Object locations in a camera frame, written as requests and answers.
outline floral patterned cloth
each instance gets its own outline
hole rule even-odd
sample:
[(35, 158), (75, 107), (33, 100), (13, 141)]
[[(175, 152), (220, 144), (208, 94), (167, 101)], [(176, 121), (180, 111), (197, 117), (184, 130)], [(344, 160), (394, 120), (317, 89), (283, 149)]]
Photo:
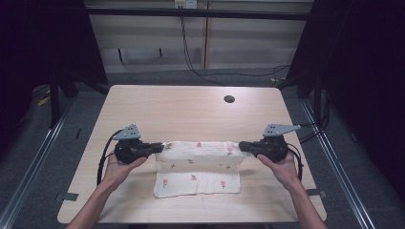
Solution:
[(154, 195), (157, 198), (180, 195), (240, 193), (239, 165), (246, 153), (234, 142), (164, 143), (156, 154), (158, 166)]

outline white cloth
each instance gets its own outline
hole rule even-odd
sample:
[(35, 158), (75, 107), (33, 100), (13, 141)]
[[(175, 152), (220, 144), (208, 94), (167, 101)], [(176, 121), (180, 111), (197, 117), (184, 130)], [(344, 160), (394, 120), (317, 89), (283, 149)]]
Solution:
[(245, 158), (234, 142), (164, 143), (156, 154), (158, 166), (154, 195), (168, 198), (180, 195), (240, 193), (239, 165)]

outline person's right hand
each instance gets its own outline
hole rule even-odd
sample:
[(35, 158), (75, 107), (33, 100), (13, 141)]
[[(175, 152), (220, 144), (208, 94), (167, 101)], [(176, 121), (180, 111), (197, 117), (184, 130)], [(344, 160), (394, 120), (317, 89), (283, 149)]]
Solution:
[(287, 190), (290, 191), (294, 183), (299, 181), (295, 168), (294, 155), (291, 152), (288, 152), (286, 158), (277, 163), (274, 163), (264, 155), (257, 155), (257, 158), (271, 169), (277, 180), (280, 181)]

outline light wood tabletop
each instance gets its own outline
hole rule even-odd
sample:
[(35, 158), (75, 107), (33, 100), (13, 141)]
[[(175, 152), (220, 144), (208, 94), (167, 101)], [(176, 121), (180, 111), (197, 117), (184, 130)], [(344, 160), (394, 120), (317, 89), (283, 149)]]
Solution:
[[(232, 95), (233, 103), (224, 101)], [(68, 223), (96, 188), (96, 172), (110, 136), (136, 123), (141, 140), (257, 141), (267, 124), (291, 124), (281, 93), (270, 88), (196, 86), (114, 86), (99, 114), (88, 145), (77, 167), (58, 220)], [(304, 165), (303, 184), (315, 183), (296, 133), (285, 140), (296, 146)], [(108, 152), (113, 151), (112, 141)], [(107, 201), (100, 222), (122, 223), (236, 223), (297, 221), (288, 192), (257, 158), (246, 157), (240, 167), (240, 194), (198, 194), (155, 198), (155, 156), (136, 168)], [(311, 196), (316, 210), (326, 219), (322, 200)]]

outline power outlet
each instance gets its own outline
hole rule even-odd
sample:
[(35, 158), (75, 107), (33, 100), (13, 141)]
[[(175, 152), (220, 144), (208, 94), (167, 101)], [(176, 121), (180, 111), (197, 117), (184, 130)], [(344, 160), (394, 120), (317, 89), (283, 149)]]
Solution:
[(175, 0), (175, 8), (176, 9), (185, 9), (185, 1), (186, 0)]
[(197, 8), (197, 0), (185, 0), (185, 7), (187, 9), (196, 9)]

